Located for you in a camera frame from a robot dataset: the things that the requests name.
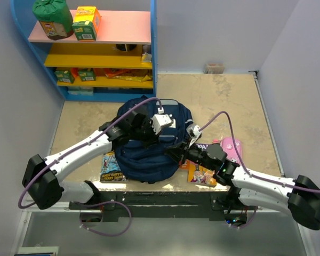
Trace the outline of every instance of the yellow shelf board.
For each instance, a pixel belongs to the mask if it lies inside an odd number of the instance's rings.
[[[114,44],[54,43],[45,60],[46,67],[132,68],[152,69],[150,62],[141,62],[142,45],[123,52]]]
[[[120,79],[108,79],[105,76],[97,76],[96,81],[85,81],[82,82],[79,76],[76,77],[73,84],[63,83],[58,81],[58,86],[81,86],[81,87],[120,87],[120,88],[143,88],[143,89],[152,89],[153,81],[146,82],[134,82],[126,81]]]

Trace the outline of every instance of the yellow package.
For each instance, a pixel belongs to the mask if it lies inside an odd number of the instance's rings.
[[[94,6],[79,6],[72,28],[79,41],[95,41],[101,23],[101,15]]]
[[[132,69],[121,75],[114,76],[111,79],[121,79],[121,80],[134,81],[134,82],[145,82],[145,81],[152,80],[152,78],[153,78],[153,75],[151,70]]]

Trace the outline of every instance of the gray floor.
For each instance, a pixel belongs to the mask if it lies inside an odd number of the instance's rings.
[[[125,227],[99,223],[104,232]],[[59,246],[59,256],[303,256],[296,223],[281,213],[259,213],[253,223],[240,231],[225,222],[207,219],[133,219],[120,237],[102,237],[79,228],[79,213],[35,212],[24,246]]]

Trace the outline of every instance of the backpack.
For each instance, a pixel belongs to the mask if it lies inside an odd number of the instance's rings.
[[[130,108],[146,99],[145,96],[132,99],[123,104],[117,112],[121,116]],[[164,150],[168,146],[175,145],[188,136],[186,128],[193,123],[191,111],[183,104],[171,99],[162,99],[165,114],[172,115],[173,124],[165,128],[160,136],[158,144],[145,148],[141,141],[130,140],[127,144],[115,149],[115,157],[123,174],[133,180],[146,181],[154,183],[171,177],[179,168]],[[157,114],[159,102],[150,101],[141,106],[148,117]]]

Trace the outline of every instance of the wall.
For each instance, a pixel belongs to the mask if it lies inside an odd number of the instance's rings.
[[[0,0],[0,255],[10,252],[27,160],[45,155],[63,100],[15,29],[9,1]]]
[[[82,0],[67,0],[70,8]],[[149,11],[150,0],[86,0],[104,10]],[[258,70],[298,0],[158,0],[159,71]]]
[[[259,74],[284,171],[320,187],[320,0],[300,0]]]

